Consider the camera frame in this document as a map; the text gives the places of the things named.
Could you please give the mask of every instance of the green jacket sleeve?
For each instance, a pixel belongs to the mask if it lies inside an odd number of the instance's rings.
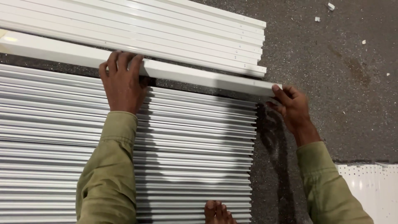
[[[323,142],[300,147],[297,158],[314,224],[373,224],[339,175]]]
[[[110,112],[99,144],[77,183],[78,224],[136,222],[133,145],[137,117]]]

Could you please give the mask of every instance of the metal slat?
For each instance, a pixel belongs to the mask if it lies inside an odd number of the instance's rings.
[[[73,223],[109,109],[101,81],[0,69],[0,223]],[[222,200],[249,223],[255,104],[156,87],[147,99],[133,156],[137,219],[202,224],[205,202]]]

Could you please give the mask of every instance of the white debris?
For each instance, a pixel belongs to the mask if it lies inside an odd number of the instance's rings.
[[[334,5],[330,2],[328,3],[327,7],[330,11],[333,11],[335,9]]]

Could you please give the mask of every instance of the left hand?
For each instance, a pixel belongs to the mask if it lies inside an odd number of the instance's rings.
[[[136,114],[147,92],[149,78],[139,81],[143,55],[114,51],[108,61],[99,67],[110,111],[127,111]]]

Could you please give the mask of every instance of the speckled floor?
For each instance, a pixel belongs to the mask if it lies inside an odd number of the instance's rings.
[[[264,80],[294,84],[307,93],[312,120],[334,160],[398,162],[397,0],[335,0],[333,12],[327,1],[316,0],[197,2],[267,22],[259,63],[268,68]],[[95,69],[13,55],[0,54],[0,63],[97,76]],[[168,80],[152,85],[267,101]],[[276,113],[259,111],[251,172],[253,223],[311,223],[294,139]]]

